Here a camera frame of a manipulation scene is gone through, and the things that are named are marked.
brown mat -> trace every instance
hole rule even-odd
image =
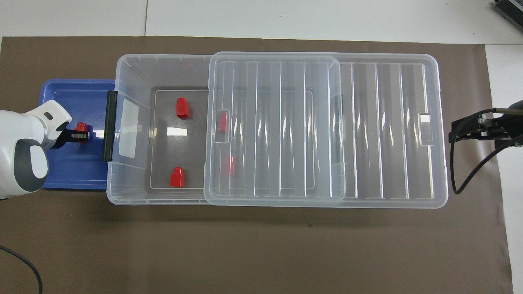
[[[112,79],[126,53],[226,50],[428,53],[446,132],[491,107],[483,45],[4,37],[0,109],[36,107],[50,78]],[[460,142],[458,181],[492,148]],[[0,202],[0,244],[37,266],[45,293],[511,293],[502,212],[495,162],[436,210],[119,207],[104,192],[41,190]],[[36,288],[29,268],[0,252],[0,293]]]

blue tray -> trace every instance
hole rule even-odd
[[[68,129],[77,122],[89,125],[87,143],[66,143],[47,151],[49,174],[44,188],[106,189],[107,163],[102,161],[107,91],[115,89],[114,80],[52,79],[42,85],[39,105],[55,100],[73,117]]]

black handle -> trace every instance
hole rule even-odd
[[[105,130],[104,130],[104,162],[112,161],[112,145],[115,142],[116,124],[116,100],[118,91],[107,91],[107,106],[105,109]]]

transparent plastic container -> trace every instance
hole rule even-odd
[[[439,208],[448,190],[438,75],[424,54],[125,55],[108,197]],[[174,115],[180,96],[189,120]],[[168,186],[174,166],[186,170],[184,188]]]

white table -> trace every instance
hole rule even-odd
[[[523,99],[523,32],[490,0],[0,0],[2,36],[205,36],[487,44],[494,106]],[[497,157],[514,293],[523,293],[523,150]]]

